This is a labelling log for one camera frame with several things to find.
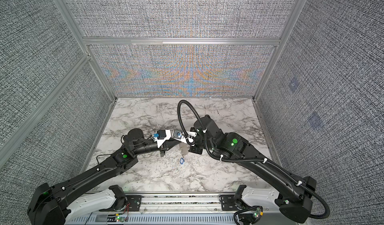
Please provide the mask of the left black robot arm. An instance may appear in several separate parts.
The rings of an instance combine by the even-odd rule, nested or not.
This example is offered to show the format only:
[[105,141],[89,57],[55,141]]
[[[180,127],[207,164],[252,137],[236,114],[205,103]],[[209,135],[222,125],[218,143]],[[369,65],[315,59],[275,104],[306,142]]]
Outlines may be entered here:
[[132,168],[138,163],[138,155],[154,151],[164,154],[188,140],[185,133],[177,130],[159,130],[149,138],[144,137],[141,129],[130,130],[122,137],[121,147],[94,167],[56,185],[44,183],[37,187],[27,210],[31,223],[64,225],[98,210],[124,209],[129,202],[118,185],[91,195],[87,195],[87,192]]

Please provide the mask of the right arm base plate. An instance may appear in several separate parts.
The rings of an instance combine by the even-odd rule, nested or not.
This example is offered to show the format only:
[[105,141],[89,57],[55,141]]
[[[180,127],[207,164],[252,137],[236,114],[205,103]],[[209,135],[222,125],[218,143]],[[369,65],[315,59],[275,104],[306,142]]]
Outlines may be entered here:
[[219,195],[219,202],[221,204],[222,211],[225,212],[237,212],[252,207],[247,205],[241,199],[236,198],[235,194]]

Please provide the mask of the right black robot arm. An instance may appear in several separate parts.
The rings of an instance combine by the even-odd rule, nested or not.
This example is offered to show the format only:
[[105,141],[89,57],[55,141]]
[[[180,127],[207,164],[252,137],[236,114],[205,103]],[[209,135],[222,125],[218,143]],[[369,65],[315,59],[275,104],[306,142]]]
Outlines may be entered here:
[[244,137],[234,132],[224,133],[208,115],[196,121],[191,131],[196,135],[181,131],[176,132],[176,138],[186,139],[192,147],[205,150],[215,160],[238,164],[262,178],[279,192],[275,204],[288,219],[304,223],[316,217],[312,213],[316,189],[313,178],[300,177],[282,168]]

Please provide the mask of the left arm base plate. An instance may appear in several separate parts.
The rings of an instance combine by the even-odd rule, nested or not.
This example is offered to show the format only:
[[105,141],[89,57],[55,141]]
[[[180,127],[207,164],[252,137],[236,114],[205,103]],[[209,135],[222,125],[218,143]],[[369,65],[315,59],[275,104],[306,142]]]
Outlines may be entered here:
[[111,208],[102,209],[100,212],[119,212],[121,213],[128,207],[129,212],[138,212],[142,203],[141,195],[127,195],[125,199],[117,199]]

